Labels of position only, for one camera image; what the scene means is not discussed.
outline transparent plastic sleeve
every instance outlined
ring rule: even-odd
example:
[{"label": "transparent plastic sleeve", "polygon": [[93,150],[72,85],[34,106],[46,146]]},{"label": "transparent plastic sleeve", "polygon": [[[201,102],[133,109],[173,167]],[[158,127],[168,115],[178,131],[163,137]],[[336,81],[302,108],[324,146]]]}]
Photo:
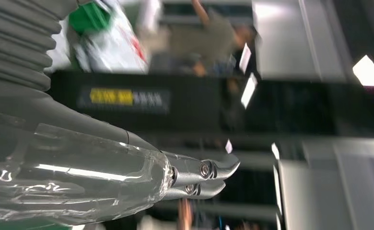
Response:
[{"label": "transparent plastic sleeve", "polygon": [[158,151],[0,114],[0,221],[79,225],[151,207],[172,183]]}]

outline gray robot arm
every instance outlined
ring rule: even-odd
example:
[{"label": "gray robot arm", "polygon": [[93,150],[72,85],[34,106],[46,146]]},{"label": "gray robot arm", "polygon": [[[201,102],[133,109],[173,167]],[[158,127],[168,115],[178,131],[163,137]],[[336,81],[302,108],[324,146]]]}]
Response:
[{"label": "gray robot arm", "polygon": [[88,0],[0,1],[0,221],[79,225],[121,218],[164,199],[209,198],[233,155],[199,161],[79,114],[43,93],[59,20]]}]

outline screw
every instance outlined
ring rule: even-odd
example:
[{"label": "screw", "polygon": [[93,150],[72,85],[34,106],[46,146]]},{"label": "screw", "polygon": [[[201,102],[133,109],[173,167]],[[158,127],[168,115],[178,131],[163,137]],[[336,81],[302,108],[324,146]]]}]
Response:
[{"label": "screw", "polygon": [[200,167],[200,174],[202,177],[207,177],[208,174],[210,174],[210,168],[208,167],[207,164],[201,164],[201,167]]},{"label": "screw", "polygon": [[189,185],[186,186],[186,192],[188,194],[190,194],[191,192],[193,192],[193,190],[194,190],[194,185],[193,184],[189,184]]}]

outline metal gripper jaw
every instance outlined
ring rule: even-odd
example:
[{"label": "metal gripper jaw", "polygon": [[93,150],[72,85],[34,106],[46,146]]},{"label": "metal gripper jaw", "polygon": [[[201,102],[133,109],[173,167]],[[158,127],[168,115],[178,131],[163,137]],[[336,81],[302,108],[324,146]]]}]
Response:
[{"label": "metal gripper jaw", "polygon": [[179,198],[208,199],[220,193],[224,180],[239,167],[240,161],[232,154],[221,160],[203,160],[163,152],[172,165],[173,183],[163,200]]}]

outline raised arm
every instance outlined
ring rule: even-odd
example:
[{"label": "raised arm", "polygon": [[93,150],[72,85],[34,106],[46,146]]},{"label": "raised arm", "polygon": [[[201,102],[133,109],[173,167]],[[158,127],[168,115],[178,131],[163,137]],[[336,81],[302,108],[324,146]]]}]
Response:
[{"label": "raised arm", "polygon": [[203,25],[208,25],[210,23],[210,18],[207,12],[205,12],[204,7],[202,7],[201,2],[199,0],[191,0],[191,2]]}]

